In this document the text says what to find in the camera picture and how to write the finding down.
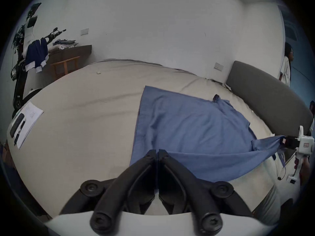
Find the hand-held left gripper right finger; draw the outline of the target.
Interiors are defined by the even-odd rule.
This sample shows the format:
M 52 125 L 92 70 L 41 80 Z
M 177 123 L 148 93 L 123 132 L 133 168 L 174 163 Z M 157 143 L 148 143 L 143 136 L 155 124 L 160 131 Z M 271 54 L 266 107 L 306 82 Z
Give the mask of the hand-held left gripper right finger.
M 253 214 L 234 187 L 225 181 L 198 179 L 165 150 L 158 151 L 159 199 L 169 215 L 191 212 L 201 234 L 218 234 L 221 213 L 251 217 Z

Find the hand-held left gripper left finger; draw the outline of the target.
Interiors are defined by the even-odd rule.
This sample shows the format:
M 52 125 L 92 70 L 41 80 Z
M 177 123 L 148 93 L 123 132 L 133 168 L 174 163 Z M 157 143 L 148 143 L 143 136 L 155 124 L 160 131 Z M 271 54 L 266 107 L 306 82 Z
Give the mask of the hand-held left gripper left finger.
M 95 233 L 111 233 L 121 211 L 145 214 L 155 198 L 156 160 L 156 151 L 150 150 L 117 178 L 85 181 L 60 215 L 92 211 L 91 229 Z

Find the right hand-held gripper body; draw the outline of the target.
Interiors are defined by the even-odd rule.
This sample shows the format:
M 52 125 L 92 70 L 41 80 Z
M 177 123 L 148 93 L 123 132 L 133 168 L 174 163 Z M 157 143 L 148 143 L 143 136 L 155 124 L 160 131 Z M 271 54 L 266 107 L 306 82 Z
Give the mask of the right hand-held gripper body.
M 287 181 L 294 185 L 300 178 L 304 158 L 309 157 L 313 152 L 314 138 L 312 136 L 305 136 L 303 126 L 300 126 L 299 135 L 297 137 L 285 137 L 285 147 L 296 150 L 295 158 L 298 160 L 298 164 L 295 172 L 287 176 Z

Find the person's right hand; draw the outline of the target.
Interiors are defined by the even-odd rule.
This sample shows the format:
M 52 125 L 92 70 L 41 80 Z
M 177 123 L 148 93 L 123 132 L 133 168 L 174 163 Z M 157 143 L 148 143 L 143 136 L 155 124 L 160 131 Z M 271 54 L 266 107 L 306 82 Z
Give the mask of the person's right hand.
M 301 165 L 301 169 L 300 169 L 300 186 L 305 185 L 310 177 L 310 164 L 309 164 L 309 158 L 308 157 L 303 157 L 303 161 L 302 161 L 302 165 Z

